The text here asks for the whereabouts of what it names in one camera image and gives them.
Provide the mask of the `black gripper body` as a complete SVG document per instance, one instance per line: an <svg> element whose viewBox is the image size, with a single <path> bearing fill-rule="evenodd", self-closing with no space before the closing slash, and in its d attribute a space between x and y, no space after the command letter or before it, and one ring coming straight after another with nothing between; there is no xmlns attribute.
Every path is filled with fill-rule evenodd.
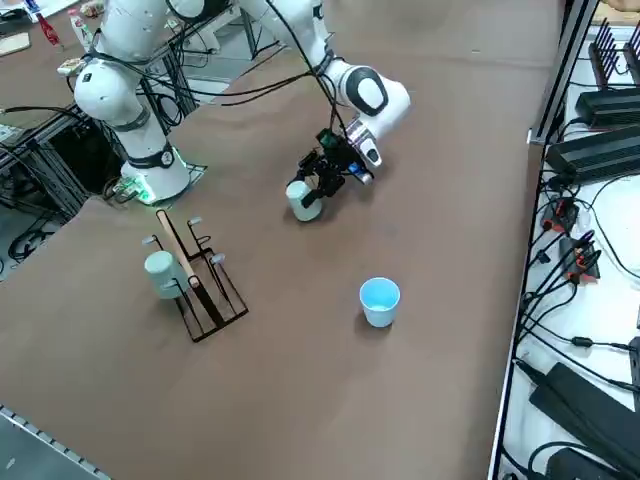
<svg viewBox="0 0 640 480"><path fill-rule="evenodd" d="M325 156L324 174L341 174L344 178L360 172L356 152L349 142L331 129L323 129L317 136L322 154Z"/></svg>

